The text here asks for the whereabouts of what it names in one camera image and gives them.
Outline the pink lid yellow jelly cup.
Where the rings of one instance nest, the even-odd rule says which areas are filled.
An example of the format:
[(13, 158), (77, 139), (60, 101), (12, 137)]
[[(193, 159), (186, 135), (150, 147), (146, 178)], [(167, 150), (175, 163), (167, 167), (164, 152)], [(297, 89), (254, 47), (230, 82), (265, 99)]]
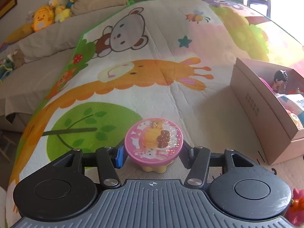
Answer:
[(145, 172), (165, 173), (183, 146), (181, 129), (164, 118), (148, 118), (127, 132), (124, 147), (129, 157)]

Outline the black haired doll figure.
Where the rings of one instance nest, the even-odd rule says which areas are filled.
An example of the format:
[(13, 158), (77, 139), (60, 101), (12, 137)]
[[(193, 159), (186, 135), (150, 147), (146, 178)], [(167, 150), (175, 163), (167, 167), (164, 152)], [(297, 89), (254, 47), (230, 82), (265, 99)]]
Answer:
[(281, 89), (284, 89), (288, 81), (288, 75), (285, 70), (278, 70), (274, 74), (272, 83), (272, 89), (275, 93), (279, 93)]

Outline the pink red camera toy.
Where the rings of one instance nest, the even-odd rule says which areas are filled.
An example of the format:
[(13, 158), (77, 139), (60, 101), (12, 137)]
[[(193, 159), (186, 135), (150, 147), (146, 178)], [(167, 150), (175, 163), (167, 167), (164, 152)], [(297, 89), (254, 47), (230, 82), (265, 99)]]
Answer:
[(296, 115), (296, 113), (294, 112), (291, 112), (289, 110), (287, 110), (287, 113), (289, 114), (291, 120), (294, 122), (294, 124), (296, 125), (297, 129), (300, 130), (300, 129), (303, 129), (303, 125), (300, 121), (300, 119), (298, 118), (298, 116)]

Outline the blue white cotton pad bag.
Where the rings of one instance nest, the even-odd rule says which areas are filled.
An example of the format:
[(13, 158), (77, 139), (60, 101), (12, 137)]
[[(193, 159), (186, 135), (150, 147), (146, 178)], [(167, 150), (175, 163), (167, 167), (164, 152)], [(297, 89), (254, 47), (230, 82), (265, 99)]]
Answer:
[(280, 94), (277, 98), (286, 110), (297, 115), (300, 115), (303, 112), (302, 94)]

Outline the pink cardboard box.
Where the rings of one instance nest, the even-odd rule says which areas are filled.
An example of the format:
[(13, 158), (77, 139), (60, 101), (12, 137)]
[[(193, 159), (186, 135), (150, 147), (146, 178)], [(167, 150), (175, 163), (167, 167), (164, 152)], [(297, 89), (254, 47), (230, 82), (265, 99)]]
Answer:
[[(274, 74), (285, 70), (284, 89), (272, 89)], [(260, 140), (269, 164), (278, 164), (303, 155), (303, 129), (298, 130), (278, 100), (280, 94), (302, 94), (303, 76), (292, 68), (238, 58), (230, 86), (241, 103)]]

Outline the colourful cartoon play mat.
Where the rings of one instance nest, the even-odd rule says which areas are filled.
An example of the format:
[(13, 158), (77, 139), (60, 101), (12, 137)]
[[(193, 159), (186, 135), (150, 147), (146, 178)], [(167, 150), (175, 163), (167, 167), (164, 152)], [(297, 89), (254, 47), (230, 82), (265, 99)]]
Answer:
[[(21, 137), (6, 227), (20, 220), (13, 191), (22, 179), (69, 150), (113, 147), (148, 118), (172, 121), (191, 146), (238, 150), (292, 188), (303, 188), (303, 155), (268, 163), (230, 86), (238, 58), (303, 76), (303, 45), (269, 18), (231, 1), (139, 2), (86, 31)], [(154, 172), (129, 159), (121, 175)]]

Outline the beige sofa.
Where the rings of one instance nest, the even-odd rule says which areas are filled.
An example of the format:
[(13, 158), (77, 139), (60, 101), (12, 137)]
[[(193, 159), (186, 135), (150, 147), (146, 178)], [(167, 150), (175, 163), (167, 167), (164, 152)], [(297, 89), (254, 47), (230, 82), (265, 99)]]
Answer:
[(3, 59), (19, 49), (25, 62), (1, 83), (1, 130), (24, 131), (71, 58), (81, 35), (122, 8), (105, 8), (70, 17), (29, 35), (1, 53)]

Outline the green cloth on sofa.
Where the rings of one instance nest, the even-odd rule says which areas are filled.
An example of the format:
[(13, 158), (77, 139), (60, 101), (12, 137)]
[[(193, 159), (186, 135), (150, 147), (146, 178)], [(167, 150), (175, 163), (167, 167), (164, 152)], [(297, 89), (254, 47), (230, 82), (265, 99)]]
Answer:
[(0, 81), (3, 82), (14, 71), (14, 62), (9, 58), (1, 59)]

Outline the yellow plush toy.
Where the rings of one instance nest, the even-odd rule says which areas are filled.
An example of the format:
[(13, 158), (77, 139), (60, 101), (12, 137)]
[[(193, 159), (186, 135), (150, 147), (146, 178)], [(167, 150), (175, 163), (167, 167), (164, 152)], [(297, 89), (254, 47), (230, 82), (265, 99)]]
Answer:
[(57, 0), (49, 0), (49, 7), (53, 10), (55, 18), (54, 22), (63, 22), (65, 19), (71, 17), (71, 10), (65, 6), (60, 5)]

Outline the yellow long plush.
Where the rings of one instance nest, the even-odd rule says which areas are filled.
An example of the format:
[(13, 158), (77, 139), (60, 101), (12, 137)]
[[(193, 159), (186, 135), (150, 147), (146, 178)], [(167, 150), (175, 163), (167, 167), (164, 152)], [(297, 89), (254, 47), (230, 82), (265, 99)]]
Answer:
[(18, 29), (16, 29), (14, 32), (12, 32), (8, 37), (4, 40), (5, 44), (14, 44), (18, 42), (19, 40), (22, 40), (23, 38), (26, 38), (27, 36), (31, 35), (33, 33), (32, 24), (24, 24)]

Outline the orange duck plush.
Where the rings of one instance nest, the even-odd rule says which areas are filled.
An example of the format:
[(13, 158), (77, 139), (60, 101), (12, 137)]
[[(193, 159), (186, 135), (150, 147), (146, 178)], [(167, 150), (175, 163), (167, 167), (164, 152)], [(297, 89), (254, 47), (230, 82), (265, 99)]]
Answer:
[(55, 15), (49, 6), (42, 6), (33, 16), (33, 23), (31, 25), (34, 32), (40, 31), (55, 22)]

